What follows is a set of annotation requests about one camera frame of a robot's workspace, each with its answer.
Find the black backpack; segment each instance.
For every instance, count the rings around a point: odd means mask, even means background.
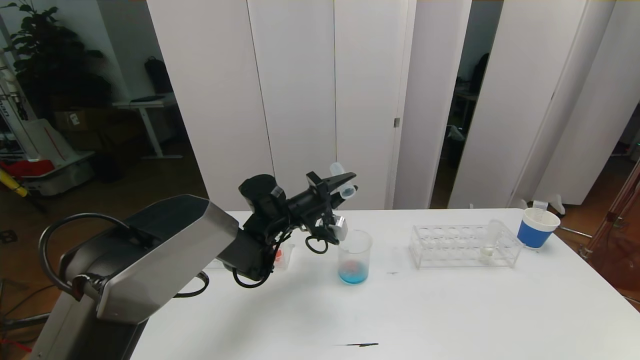
[[[149,79],[151,79],[156,94],[173,92],[171,81],[169,80],[169,73],[167,73],[166,66],[164,66],[162,61],[151,56],[147,59],[147,62],[145,62],[145,69],[147,70]]]
[[[489,62],[489,53],[482,55],[480,61],[474,68],[474,73],[471,75],[471,83],[469,84],[469,92],[472,94],[478,94],[480,92],[480,86],[482,86],[482,80],[484,78],[484,72],[486,71],[486,63]]]

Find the white tabletop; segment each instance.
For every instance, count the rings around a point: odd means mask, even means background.
[[[170,93],[160,94],[160,95],[164,97],[157,100],[153,100],[153,101],[136,101],[136,102],[118,101],[118,102],[114,102],[112,105],[116,108],[121,108],[121,109],[138,109],[138,108],[164,108],[167,106],[177,104],[174,93],[170,92]]]
[[[313,254],[297,232],[288,270],[256,289],[208,270],[209,288],[154,314],[131,359],[640,359],[638,312],[555,235],[514,268],[410,260],[413,225],[498,218],[515,233],[520,209],[337,213],[374,238],[363,284],[341,283],[337,249]],[[232,215],[242,223],[249,212]]]

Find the blue liquid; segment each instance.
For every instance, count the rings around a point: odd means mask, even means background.
[[[369,268],[357,261],[345,261],[338,268],[338,276],[347,284],[360,284],[369,276]]]

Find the table leg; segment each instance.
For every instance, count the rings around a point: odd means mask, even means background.
[[[462,114],[462,128],[467,129],[467,113],[469,111],[469,99],[465,99],[465,112]]]
[[[164,155],[162,153],[162,148],[160,147],[160,142],[158,142],[158,138],[156,137],[156,132],[154,131],[154,127],[151,125],[151,120],[149,119],[149,114],[147,113],[147,109],[139,108],[140,116],[142,117],[142,122],[145,123],[145,129],[147,129],[147,134],[149,135],[149,140],[151,141],[151,145],[154,147],[154,151],[156,152],[155,156],[143,156],[143,159],[182,159],[182,155]]]

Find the robotic arm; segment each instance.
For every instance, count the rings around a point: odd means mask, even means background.
[[[309,188],[290,199],[271,175],[247,179],[239,190],[253,214],[242,229],[209,200],[192,195],[159,201],[124,222],[83,213],[53,223],[38,249],[45,273],[63,293],[31,358],[128,359],[152,314],[173,297],[204,291],[209,279],[201,270],[213,259],[222,261],[239,285],[254,288],[268,279],[280,244],[295,229],[308,231],[307,246],[323,254],[329,243],[346,236],[346,221],[333,209],[344,202],[336,189],[355,176],[321,179],[310,172]],[[46,255],[49,237],[79,218],[101,218],[115,226],[64,254],[55,274]],[[324,242],[325,248],[317,250],[310,240]],[[204,287],[177,294],[196,274]],[[246,284],[239,276],[257,282]]]

